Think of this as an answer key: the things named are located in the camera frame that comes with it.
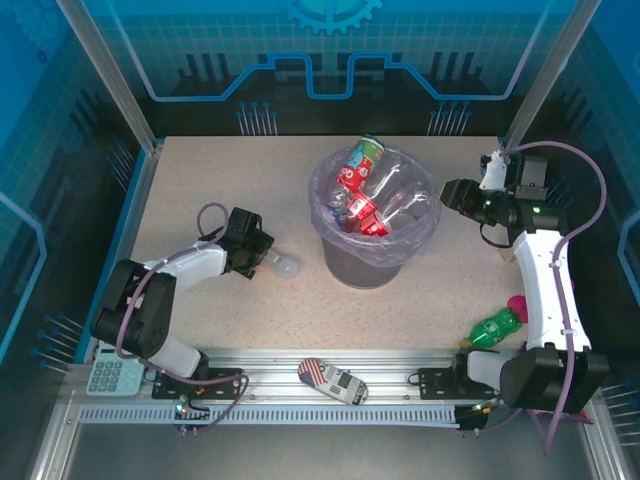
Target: speckled countertop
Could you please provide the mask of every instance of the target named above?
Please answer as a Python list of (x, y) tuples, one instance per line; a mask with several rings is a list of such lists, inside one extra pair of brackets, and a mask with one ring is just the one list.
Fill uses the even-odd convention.
[[(439, 184), (479, 178), (493, 138), (381, 137), (424, 161)], [(261, 268), (203, 282), (176, 298), (172, 332), (199, 348), (455, 348), (471, 327), (524, 289), (517, 263), (485, 245), (476, 223), (442, 209), (427, 253), (388, 285), (349, 288), (325, 266), (309, 221), (316, 164), (357, 137), (169, 137), (133, 252), (161, 258), (197, 239), (195, 217), (211, 201), (260, 213), (280, 251), (301, 268), (285, 280)], [(205, 230), (221, 215), (205, 215)], [(519, 345), (526, 326), (504, 346)]]

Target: trash can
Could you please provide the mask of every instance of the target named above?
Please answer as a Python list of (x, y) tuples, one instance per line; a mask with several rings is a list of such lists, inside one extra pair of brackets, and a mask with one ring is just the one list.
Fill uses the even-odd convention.
[(332, 275), (354, 288), (376, 288), (393, 280), (402, 265), (426, 251), (440, 220), (440, 200), (426, 166), (409, 153), (388, 146), (384, 155), (399, 155), (411, 165), (410, 179), (424, 183), (434, 199), (432, 208), (415, 223), (383, 237), (342, 231), (326, 204), (336, 177), (352, 152), (349, 147), (325, 158), (311, 175), (311, 223), (322, 238), (325, 262)]

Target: enclosure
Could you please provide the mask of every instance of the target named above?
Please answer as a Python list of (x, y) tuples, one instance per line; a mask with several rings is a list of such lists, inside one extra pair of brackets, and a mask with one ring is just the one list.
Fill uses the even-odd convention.
[[(2, 478), (488, 478), (500, 476), (496, 452), (511, 460), (500, 478), (635, 478), (638, 19), (634, 0), (0, 1)], [(195, 443), (153, 416), (173, 407), (151, 399), (153, 381), (131, 397), (86, 394), (88, 325), (113, 266), (188, 247), (199, 208), (217, 201), (261, 214), (276, 247), (300, 260), (293, 280), (225, 275), (176, 297), (172, 333), (254, 375), (247, 411), (327, 407), (292, 383), (310, 356), (364, 372), (367, 408), (420, 409), (407, 375), (447, 366), (477, 321), (523, 293), (522, 275), (443, 208), (427, 253), (389, 285), (354, 293), (336, 282), (307, 183), (364, 133), (423, 161), (438, 185), (480, 178), (480, 156), (500, 145), (555, 140), (591, 155), (607, 204), (570, 243), (571, 280), (609, 362), (603, 387), (627, 381), (629, 395), (598, 391), (586, 407), (594, 424), (563, 423), (545, 457), (526, 415), (475, 440), (239, 413)], [(545, 200), (574, 229), (597, 207), (596, 176), (562, 150), (538, 152), (549, 159)], [(515, 352), (525, 330), (501, 348)]]

